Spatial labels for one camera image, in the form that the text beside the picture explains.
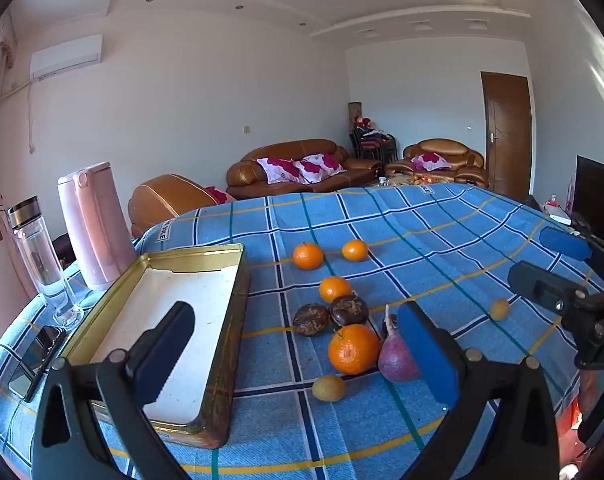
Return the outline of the small yellow longan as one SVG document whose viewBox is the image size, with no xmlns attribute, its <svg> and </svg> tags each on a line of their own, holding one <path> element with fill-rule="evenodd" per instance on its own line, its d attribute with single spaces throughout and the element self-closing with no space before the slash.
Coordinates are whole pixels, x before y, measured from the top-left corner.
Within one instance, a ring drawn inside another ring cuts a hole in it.
<svg viewBox="0 0 604 480">
<path fill-rule="evenodd" d="M 345 382 L 339 376 L 321 376 L 311 386 L 311 393 L 319 401 L 338 402 L 345 396 Z"/>
<path fill-rule="evenodd" d="M 509 312 L 510 312 L 509 301 L 504 298 L 496 299 L 490 305 L 490 308 L 489 308 L 489 315 L 496 322 L 502 321 L 505 318 L 507 318 Z"/>
</svg>

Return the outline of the purple red dragon fruit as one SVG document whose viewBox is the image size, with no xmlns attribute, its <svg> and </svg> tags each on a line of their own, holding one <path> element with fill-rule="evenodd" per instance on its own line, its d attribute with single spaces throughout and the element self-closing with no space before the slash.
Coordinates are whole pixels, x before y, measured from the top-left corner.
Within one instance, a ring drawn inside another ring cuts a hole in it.
<svg viewBox="0 0 604 480">
<path fill-rule="evenodd" d="M 385 338 L 378 358 L 380 373 L 389 382 L 403 384 L 420 377 L 419 368 L 409 352 L 399 330 L 397 318 L 390 312 L 387 304 L 384 310 Z"/>
</svg>

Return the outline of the large orange tangerine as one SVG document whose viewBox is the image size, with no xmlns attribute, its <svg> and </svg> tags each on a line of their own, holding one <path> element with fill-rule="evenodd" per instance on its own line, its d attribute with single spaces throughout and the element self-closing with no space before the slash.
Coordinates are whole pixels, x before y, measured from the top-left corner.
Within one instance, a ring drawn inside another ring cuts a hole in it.
<svg viewBox="0 0 604 480">
<path fill-rule="evenodd" d="M 331 365 L 345 375 L 358 375 L 377 366 L 381 341 L 364 324 L 346 325 L 337 330 L 328 346 Z"/>
</svg>

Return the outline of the dark brown fruit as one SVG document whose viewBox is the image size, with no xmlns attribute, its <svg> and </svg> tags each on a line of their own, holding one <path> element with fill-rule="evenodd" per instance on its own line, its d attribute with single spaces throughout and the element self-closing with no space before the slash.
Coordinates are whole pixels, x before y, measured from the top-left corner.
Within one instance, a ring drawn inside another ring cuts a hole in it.
<svg viewBox="0 0 604 480">
<path fill-rule="evenodd" d="M 295 312 L 293 328 L 296 333 L 310 337 L 321 333 L 330 322 L 329 310 L 322 304 L 304 304 Z"/>
<path fill-rule="evenodd" d="M 368 305 L 359 296 L 350 294 L 331 302 L 331 320 L 340 327 L 365 324 L 369 316 Z"/>
</svg>

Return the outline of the black television screen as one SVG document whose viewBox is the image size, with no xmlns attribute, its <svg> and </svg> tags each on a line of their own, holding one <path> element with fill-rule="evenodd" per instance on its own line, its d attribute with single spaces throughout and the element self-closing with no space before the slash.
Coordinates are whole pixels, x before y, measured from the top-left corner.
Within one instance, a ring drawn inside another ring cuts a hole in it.
<svg viewBox="0 0 604 480">
<path fill-rule="evenodd" d="M 577 156 L 572 215 L 604 240 L 604 164 Z"/>
</svg>

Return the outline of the black smartphone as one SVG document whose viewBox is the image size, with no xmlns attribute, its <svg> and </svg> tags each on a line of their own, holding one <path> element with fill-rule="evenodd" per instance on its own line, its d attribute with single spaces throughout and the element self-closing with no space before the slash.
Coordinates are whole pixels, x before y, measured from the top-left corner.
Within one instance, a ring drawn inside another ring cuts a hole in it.
<svg viewBox="0 0 604 480">
<path fill-rule="evenodd" d="M 30 402 L 50 361 L 61 348 L 67 331 L 45 325 L 19 360 L 8 382 L 9 390 L 24 402 Z"/>
</svg>

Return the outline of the gold metal tin tray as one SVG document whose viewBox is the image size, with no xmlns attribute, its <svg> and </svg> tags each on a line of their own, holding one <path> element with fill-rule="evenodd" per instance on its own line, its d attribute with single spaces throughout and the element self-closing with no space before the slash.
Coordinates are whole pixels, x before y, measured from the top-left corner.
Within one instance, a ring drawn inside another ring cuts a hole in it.
<svg viewBox="0 0 604 480">
<path fill-rule="evenodd" d="M 127 356 L 125 382 L 159 436 L 228 440 L 250 272 L 241 244 L 140 256 L 64 347 L 72 365 Z"/>
</svg>

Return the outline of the pink electric kettle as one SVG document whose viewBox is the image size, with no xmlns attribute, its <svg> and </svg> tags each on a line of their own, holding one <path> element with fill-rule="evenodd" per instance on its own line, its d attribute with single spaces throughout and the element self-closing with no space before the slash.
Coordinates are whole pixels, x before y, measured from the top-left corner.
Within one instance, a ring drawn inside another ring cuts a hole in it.
<svg viewBox="0 0 604 480">
<path fill-rule="evenodd" d="M 108 289 L 136 260 L 108 162 L 58 179 L 70 242 L 86 285 Z"/>
</svg>

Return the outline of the wooden coffee table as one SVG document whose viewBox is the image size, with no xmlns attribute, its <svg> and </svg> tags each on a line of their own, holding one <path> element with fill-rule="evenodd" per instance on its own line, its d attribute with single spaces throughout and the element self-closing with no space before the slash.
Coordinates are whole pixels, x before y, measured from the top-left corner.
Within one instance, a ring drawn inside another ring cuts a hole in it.
<svg viewBox="0 0 604 480">
<path fill-rule="evenodd" d="M 453 183 L 450 177 L 433 176 L 433 174 L 391 174 L 379 177 L 368 183 L 372 188 L 389 188 L 390 186 L 408 185 L 433 185 L 439 183 Z"/>
</svg>

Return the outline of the clear glass water bottle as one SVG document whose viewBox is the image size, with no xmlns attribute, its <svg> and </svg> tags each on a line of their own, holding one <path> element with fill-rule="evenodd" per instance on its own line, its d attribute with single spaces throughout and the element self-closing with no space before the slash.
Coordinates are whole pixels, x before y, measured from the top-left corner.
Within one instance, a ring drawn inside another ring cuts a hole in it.
<svg viewBox="0 0 604 480">
<path fill-rule="evenodd" d="M 32 196 L 7 210 L 17 248 L 37 292 L 56 324 L 65 330 L 78 326 L 83 310 L 64 276 L 38 198 Z"/>
</svg>

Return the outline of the black shelf with clutter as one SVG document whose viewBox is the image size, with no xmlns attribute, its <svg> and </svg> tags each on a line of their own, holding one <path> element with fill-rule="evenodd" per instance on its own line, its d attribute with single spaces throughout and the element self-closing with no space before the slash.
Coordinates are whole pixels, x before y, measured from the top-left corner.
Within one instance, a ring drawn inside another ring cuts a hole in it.
<svg viewBox="0 0 604 480">
<path fill-rule="evenodd" d="M 349 102 L 349 125 L 349 139 L 357 158 L 379 160 L 383 164 L 397 159 L 396 139 L 375 127 L 372 120 L 364 116 L 360 102 Z"/>
</svg>

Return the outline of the pink floral cushion right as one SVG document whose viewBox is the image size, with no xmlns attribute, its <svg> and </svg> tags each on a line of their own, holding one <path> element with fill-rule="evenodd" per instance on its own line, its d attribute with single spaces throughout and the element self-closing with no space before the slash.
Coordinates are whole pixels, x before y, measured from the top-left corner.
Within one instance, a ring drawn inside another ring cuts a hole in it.
<svg viewBox="0 0 604 480">
<path fill-rule="evenodd" d="M 317 184 L 345 172 L 338 159 L 326 153 L 307 155 L 295 164 L 308 184 Z"/>
</svg>

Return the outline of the brown leather three-seat sofa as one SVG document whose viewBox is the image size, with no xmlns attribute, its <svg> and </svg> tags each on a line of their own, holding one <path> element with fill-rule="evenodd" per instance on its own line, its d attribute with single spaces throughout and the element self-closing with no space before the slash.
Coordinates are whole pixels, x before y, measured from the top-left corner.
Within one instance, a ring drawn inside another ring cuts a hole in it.
<svg viewBox="0 0 604 480">
<path fill-rule="evenodd" d="M 332 192 L 369 183 L 381 169 L 379 160 L 354 158 L 330 140 L 283 142 L 257 148 L 231 166 L 227 192 L 237 200 Z"/>
</svg>

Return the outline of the pink floral cushion left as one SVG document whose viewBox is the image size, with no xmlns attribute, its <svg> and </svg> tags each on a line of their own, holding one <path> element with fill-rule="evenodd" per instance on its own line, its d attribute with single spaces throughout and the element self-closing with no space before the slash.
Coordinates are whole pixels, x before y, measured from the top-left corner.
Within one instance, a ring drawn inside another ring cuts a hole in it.
<svg viewBox="0 0 604 480">
<path fill-rule="evenodd" d="M 307 184 L 295 161 L 277 157 L 259 158 L 256 161 L 263 169 L 269 185 L 279 183 Z"/>
</svg>

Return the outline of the white wall air conditioner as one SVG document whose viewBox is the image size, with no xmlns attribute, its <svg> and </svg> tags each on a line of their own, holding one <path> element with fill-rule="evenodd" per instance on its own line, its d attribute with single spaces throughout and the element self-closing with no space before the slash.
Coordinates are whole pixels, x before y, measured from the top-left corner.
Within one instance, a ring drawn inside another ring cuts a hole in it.
<svg viewBox="0 0 604 480">
<path fill-rule="evenodd" d="M 34 52 L 30 63 L 30 81 L 98 64 L 101 62 L 103 48 L 104 35 L 98 34 Z"/>
</svg>

